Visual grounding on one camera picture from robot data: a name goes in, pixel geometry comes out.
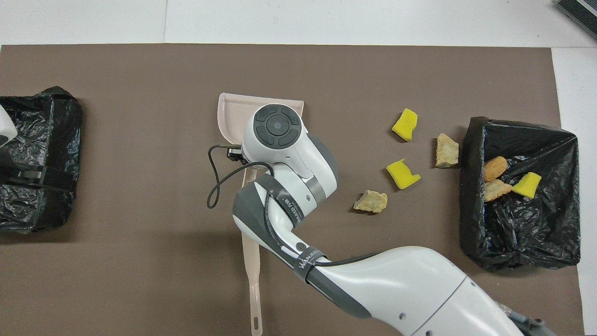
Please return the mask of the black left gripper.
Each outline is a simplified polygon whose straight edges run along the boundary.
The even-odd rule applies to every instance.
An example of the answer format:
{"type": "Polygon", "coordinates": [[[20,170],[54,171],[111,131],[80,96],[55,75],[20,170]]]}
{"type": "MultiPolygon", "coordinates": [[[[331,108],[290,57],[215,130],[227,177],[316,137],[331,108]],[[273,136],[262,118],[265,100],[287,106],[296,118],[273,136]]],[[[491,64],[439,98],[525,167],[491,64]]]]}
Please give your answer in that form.
{"type": "Polygon", "coordinates": [[[2,184],[73,193],[73,174],[55,168],[32,165],[2,165],[0,172],[2,184]]]}

